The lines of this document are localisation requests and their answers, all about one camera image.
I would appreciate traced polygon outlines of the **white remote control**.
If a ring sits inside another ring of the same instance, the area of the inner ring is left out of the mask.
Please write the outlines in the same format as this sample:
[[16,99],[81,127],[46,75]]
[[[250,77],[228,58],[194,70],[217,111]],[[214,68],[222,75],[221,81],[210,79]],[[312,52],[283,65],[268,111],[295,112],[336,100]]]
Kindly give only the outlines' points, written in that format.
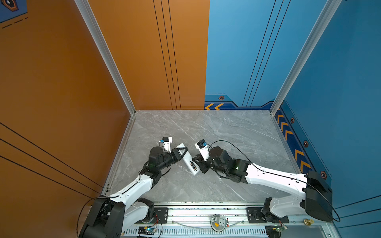
[[[186,147],[183,143],[179,144],[177,147]],[[194,163],[192,161],[192,156],[189,153],[189,151],[186,153],[184,158],[182,159],[186,166],[188,167],[189,171],[192,173],[192,175],[197,175],[199,172],[201,172],[198,164]]]

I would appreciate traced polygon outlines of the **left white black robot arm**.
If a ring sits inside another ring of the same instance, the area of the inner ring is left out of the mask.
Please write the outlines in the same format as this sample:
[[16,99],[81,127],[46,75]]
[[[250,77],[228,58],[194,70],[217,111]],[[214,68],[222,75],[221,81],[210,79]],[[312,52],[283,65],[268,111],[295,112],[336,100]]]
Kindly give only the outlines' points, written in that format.
[[162,170],[181,161],[188,155],[188,148],[181,146],[165,151],[156,146],[151,149],[148,161],[137,178],[120,191],[94,197],[86,220],[77,230],[78,238],[119,238],[123,232],[138,221],[151,221],[154,202],[141,196],[150,191],[161,179]]

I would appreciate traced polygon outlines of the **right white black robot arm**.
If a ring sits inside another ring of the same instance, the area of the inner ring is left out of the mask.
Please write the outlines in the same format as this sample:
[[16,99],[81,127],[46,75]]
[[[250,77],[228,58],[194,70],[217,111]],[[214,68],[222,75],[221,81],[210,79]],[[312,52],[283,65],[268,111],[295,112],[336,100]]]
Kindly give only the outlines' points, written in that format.
[[332,189],[316,172],[295,174],[265,168],[249,160],[233,159],[219,146],[196,143],[199,151],[191,168],[202,173],[213,170],[221,179],[236,183],[259,184],[288,193],[282,198],[269,197],[260,211],[268,223],[287,223],[289,216],[309,215],[325,222],[333,221]]

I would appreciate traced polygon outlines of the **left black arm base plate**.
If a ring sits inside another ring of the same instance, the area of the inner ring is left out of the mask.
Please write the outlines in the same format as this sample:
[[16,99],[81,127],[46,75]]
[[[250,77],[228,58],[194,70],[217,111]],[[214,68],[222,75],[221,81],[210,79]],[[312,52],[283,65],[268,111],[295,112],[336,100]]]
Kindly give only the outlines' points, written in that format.
[[160,220],[159,223],[167,224],[168,222],[168,213],[169,208],[168,207],[155,207],[152,219],[149,221],[150,223],[155,223],[156,218]]

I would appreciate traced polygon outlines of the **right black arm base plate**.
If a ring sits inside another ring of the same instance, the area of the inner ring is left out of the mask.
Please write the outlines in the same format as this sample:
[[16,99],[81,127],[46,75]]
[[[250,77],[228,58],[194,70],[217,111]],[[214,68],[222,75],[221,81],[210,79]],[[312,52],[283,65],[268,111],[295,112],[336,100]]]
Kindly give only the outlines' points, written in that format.
[[277,217],[263,207],[246,208],[249,223],[289,223],[288,216]]

